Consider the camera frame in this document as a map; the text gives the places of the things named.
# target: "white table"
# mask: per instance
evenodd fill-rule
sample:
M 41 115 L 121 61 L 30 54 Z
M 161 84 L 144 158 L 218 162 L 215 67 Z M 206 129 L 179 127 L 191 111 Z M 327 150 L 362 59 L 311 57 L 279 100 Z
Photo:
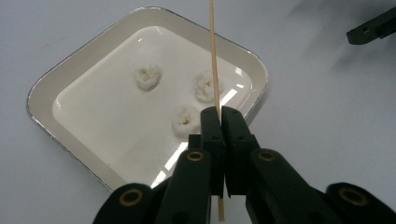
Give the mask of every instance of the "white table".
M 209 26 L 208 0 L 0 2 L 1 223 L 93 221 L 109 192 L 29 120 L 26 97 L 56 63 L 129 11 L 152 6 Z M 392 7 L 219 0 L 215 13 L 217 33 L 268 68 L 267 92 L 249 121 L 261 146 L 282 153 L 314 188 L 349 182 L 395 210 L 396 35 L 363 46 L 346 38 Z M 243 198 L 225 206 L 226 223 L 248 223 Z

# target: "black clamp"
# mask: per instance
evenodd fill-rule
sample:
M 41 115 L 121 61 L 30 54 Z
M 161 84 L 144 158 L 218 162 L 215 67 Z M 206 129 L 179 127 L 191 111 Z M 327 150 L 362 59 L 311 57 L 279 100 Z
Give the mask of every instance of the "black clamp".
M 396 7 L 346 33 L 352 45 L 367 44 L 396 32 Z
M 116 189 L 94 224 L 203 224 L 210 196 L 246 195 L 252 223 L 396 223 L 396 214 L 368 191 L 347 183 L 326 193 L 311 188 L 276 151 L 262 149 L 238 110 L 201 112 L 201 134 L 190 135 L 173 175 L 156 188 Z

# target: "white tray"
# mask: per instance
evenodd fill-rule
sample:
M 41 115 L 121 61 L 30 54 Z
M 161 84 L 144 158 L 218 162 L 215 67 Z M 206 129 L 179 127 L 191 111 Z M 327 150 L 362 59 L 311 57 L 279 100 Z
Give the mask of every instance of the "white tray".
M 221 103 L 246 116 L 265 90 L 267 71 L 250 51 L 221 36 L 216 41 Z M 134 70 L 149 64 L 163 76 L 142 91 Z M 175 108 L 213 105 L 194 96 L 194 79 L 204 71 L 211 71 L 205 28 L 163 8 L 139 8 L 40 78 L 27 111 L 107 187 L 154 187 L 188 144 L 172 132 Z

